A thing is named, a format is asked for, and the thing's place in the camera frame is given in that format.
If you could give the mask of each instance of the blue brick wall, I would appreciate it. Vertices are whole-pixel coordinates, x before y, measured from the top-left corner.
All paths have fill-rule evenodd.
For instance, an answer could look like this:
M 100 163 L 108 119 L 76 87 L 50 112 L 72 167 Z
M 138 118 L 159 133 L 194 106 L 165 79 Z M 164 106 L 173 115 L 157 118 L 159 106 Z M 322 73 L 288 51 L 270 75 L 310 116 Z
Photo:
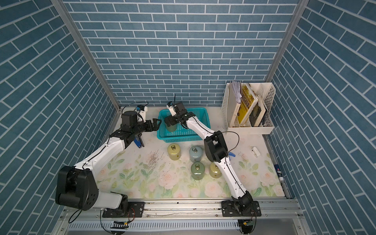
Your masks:
M 269 139 L 313 234 L 376 234 L 376 2 L 310 0 Z
M 0 234 L 51 233 L 57 171 L 100 145 L 114 112 L 49 0 L 0 1 Z
M 220 106 L 265 79 L 298 0 L 103 0 L 65 5 L 121 104 Z

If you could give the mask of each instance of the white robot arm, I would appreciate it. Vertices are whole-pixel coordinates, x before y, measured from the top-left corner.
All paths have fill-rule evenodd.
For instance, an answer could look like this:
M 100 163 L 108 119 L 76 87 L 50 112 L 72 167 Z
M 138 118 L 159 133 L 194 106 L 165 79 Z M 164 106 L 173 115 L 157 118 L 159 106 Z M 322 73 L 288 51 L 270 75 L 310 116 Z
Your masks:
M 192 129 L 204 140 L 206 156 L 211 162 L 215 163 L 224 176 L 230 188 L 236 210 L 240 214 L 249 213 L 252 208 L 253 199 L 250 193 L 241 184 L 232 168 L 223 134 L 220 131 L 215 132 L 205 126 L 193 113 L 188 112 L 184 108 L 182 102 L 176 104 L 169 102 L 167 108 L 171 116 L 165 118 L 164 121 L 166 125 L 170 126 L 180 123 Z
M 126 195 L 99 191 L 96 181 L 101 169 L 113 157 L 136 139 L 142 143 L 141 133 L 159 129 L 161 120 L 146 120 L 147 107 L 138 105 L 138 111 L 124 112 L 120 129 L 112 133 L 102 146 L 74 166 L 65 166 L 58 172 L 57 204 L 85 211 L 90 208 L 111 208 L 119 217 L 128 212 Z

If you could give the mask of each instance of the yellow weight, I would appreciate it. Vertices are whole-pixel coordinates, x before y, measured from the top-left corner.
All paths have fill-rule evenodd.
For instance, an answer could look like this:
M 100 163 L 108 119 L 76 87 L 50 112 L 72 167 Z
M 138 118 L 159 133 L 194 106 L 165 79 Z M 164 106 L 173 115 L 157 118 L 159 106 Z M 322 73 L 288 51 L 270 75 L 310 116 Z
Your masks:
M 168 155 L 170 156 L 171 160 L 176 161 L 180 158 L 180 146 L 178 144 L 170 144 L 167 147 Z
M 214 162 L 210 164 L 209 174 L 211 177 L 217 179 L 222 176 L 221 171 L 219 170 L 218 166 L 215 165 Z

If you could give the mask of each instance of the mounting plate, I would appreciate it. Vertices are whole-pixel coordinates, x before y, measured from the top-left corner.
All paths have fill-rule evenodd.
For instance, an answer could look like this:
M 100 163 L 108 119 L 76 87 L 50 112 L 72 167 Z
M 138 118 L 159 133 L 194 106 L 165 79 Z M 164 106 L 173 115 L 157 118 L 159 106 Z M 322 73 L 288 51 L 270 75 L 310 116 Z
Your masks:
M 128 211 L 129 211 L 129 218 L 132 219 L 133 215 L 135 218 L 141 218 L 142 214 L 144 212 L 144 205 L 145 202 L 128 202 Z M 106 211 L 103 211 L 103 218 L 127 218 L 126 216 L 119 216 L 118 213 L 114 209 L 107 209 Z
M 222 201 L 221 202 L 221 205 L 222 205 L 222 216 L 223 217 L 236 217 L 236 216 L 239 216 L 239 214 L 237 213 L 235 207 L 234 207 L 234 201 L 230 201 L 230 200 L 227 200 L 227 201 Z M 260 210 L 260 205 L 258 203 L 258 201 L 252 201 L 252 205 L 253 205 L 253 210 L 255 211 L 256 213 L 256 216 L 261 216 L 261 210 Z M 244 217 L 254 217 L 255 214 L 250 211 L 249 213 L 245 214 L 245 215 L 241 215 L 241 216 L 244 216 Z

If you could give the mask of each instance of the yellow book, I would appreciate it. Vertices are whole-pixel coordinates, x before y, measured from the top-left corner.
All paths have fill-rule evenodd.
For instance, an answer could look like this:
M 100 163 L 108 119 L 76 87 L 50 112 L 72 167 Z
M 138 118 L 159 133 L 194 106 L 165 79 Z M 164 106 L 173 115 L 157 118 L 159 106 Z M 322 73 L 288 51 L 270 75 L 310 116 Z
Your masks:
M 244 126 L 249 114 L 258 102 L 258 98 L 248 83 L 241 85 L 241 104 L 238 111 L 238 121 L 240 126 Z

